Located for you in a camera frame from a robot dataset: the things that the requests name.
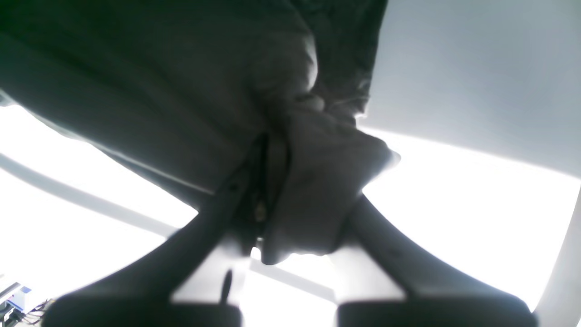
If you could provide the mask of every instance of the white ceiling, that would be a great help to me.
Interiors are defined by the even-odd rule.
[[[581,1],[390,0],[363,126],[581,176]]]

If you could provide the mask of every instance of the gray cloth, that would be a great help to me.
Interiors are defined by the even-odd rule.
[[[391,156],[353,126],[367,101],[385,1],[319,3],[327,5],[4,2],[0,86],[48,125],[194,207],[267,132],[277,202],[263,261],[327,253],[360,189]],[[349,33],[339,29],[346,22],[361,35],[337,35]]]

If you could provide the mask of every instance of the white wall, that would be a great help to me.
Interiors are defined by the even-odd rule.
[[[368,127],[581,176],[581,1],[390,0]]]

